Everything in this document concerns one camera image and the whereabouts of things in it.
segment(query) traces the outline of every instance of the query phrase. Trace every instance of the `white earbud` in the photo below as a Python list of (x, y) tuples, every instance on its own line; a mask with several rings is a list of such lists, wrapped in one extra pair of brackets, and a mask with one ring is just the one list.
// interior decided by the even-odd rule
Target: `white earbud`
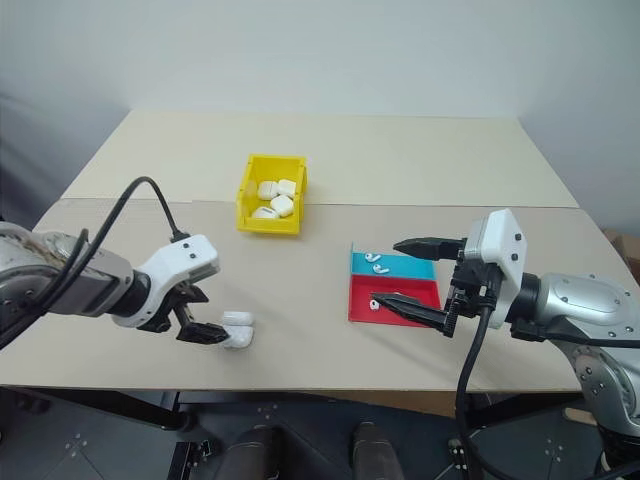
[(390, 270), (389, 270), (388, 268), (384, 268), (384, 267), (383, 267), (382, 265), (380, 265), (379, 263), (376, 263), (376, 264), (373, 266), (373, 271), (374, 271), (374, 272), (376, 272), (376, 273), (380, 273), (380, 274), (390, 272)]
[(373, 263), (373, 262), (376, 262), (376, 261), (380, 260), (380, 255), (375, 254), (375, 253), (365, 253), (364, 254), (364, 259), (369, 263)]

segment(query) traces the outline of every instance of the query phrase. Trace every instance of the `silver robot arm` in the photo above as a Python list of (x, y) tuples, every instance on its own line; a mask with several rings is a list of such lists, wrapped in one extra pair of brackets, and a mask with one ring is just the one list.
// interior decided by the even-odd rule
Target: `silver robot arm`
[(475, 222), (468, 238), (414, 238), (394, 248), (456, 267), (444, 310), (373, 294), (383, 307), (450, 337), (458, 316), (473, 318), (489, 306), (490, 327), (507, 322), (514, 338), (551, 341), (576, 373), (608, 466), (640, 458), (640, 307), (630, 292), (593, 274), (523, 273), (526, 240), (509, 210)]
[(188, 304), (208, 301), (195, 283), (220, 270), (218, 253), (203, 235), (185, 234), (136, 269), (98, 249), (75, 281), (52, 291), (60, 287), (59, 276), (78, 245), (82, 256), (89, 243), (76, 237), (33, 233), (0, 222), (0, 348), (47, 312), (87, 317), (108, 313), (120, 326), (156, 333), (170, 328), (173, 313), (181, 326), (178, 340), (225, 342), (236, 348), (251, 341), (253, 327), (248, 324), (193, 321)]

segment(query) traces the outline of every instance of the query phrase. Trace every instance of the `blue tray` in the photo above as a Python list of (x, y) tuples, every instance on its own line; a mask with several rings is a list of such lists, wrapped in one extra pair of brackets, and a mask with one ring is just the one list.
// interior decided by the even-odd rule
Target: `blue tray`
[[(377, 275), (384, 277), (416, 278), (419, 280), (436, 279), (436, 272), (431, 260), (409, 257), (407, 255), (380, 254), (380, 258), (369, 263), (363, 252), (351, 252), (351, 273), (355, 275)], [(378, 263), (388, 268), (388, 273), (375, 273), (373, 266)]]

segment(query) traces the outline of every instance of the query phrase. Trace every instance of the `person's leg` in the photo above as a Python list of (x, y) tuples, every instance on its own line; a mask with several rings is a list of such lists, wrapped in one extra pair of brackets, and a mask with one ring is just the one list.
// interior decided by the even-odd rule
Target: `person's leg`
[(267, 480), (278, 478), (282, 432), (257, 427), (240, 435), (222, 457), (214, 480)]
[(355, 480), (404, 480), (393, 446), (370, 422), (361, 423), (354, 432), (352, 464)]

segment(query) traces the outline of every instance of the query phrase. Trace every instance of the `red tray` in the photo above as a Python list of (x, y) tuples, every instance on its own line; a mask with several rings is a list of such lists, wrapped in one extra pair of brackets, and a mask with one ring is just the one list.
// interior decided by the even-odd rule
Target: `red tray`
[(380, 277), (374, 275), (351, 275), (349, 288), (349, 320), (352, 322), (385, 323), (388, 325), (404, 325), (407, 327), (421, 327), (414, 322), (405, 320), (395, 313), (380, 307), (371, 310), (369, 302), (371, 294), (402, 293), (419, 299), (425, 305), (440, 308), (438, 284), (431, 280), (415, 278)]

